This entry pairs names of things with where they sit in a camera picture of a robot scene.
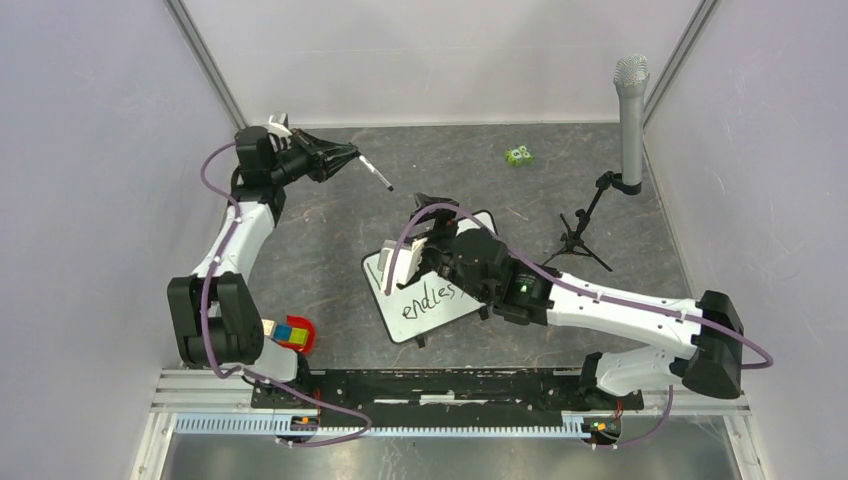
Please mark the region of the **white whiteboard black frame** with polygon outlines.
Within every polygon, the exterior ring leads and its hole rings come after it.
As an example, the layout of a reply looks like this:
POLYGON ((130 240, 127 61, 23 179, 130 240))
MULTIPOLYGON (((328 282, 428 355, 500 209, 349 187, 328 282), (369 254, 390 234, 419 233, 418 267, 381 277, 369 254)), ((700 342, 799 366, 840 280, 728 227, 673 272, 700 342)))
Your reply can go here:
POLYGON ((423 337, 484 306, 435 273, 386 295, 381 289, 383 267, 379 258, 379 251, 369 253, 362 258, 361 270, 388 337, 395 344, 423 337))

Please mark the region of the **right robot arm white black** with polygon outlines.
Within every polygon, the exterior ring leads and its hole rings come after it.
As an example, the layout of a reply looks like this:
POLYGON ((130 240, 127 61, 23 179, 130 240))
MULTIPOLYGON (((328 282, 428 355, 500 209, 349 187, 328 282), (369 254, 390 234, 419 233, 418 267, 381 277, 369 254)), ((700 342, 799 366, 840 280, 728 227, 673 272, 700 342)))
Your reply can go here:
POLYGON ((461 231, 452 199, 414 198, 411 224, 433 226, 407 237, 414 254, 396 262, 406 270, 394 274, 396 286, 434 273, 511 323, 578 327, 639 342, 631 351, 586 357, 577 382, 585 405, 602 408, 615 397, 671 385, 717 399, 741 395, 744 326, 728 295, 707 290, 698 300, 666 299, 584 282, 513 254, 482 224, 461 231))

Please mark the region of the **white marker pen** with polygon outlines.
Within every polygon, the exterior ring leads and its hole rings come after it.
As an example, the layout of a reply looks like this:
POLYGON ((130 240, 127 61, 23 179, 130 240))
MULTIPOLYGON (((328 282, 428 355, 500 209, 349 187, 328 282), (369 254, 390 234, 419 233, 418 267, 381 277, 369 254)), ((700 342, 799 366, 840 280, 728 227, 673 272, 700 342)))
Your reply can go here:
POLYGON ((392 192, 394 190, 393 184, 364 155, 359 155, 358 160, 385 186, 388 191, 392 192))

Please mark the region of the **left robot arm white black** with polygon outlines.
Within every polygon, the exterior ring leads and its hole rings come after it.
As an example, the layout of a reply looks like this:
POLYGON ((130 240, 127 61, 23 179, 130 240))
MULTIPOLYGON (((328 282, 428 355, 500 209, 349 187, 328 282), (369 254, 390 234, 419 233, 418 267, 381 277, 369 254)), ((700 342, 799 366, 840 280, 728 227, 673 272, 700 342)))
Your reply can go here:
POLYGON ((360 156, 351 143, 323 140, 302 129, 276 133, 264 126, 238 131, 214 153, 228 149, 237 156, 229 189, 208 179, 209 160, 200 170, 203 185, 228 204, 221 230, 192 273, 171 279, 166 288, 180 359, 221 379, 261 358, 266 337, 248 279, 279 224, 286 187, 302 178, 323 183, 360 156))

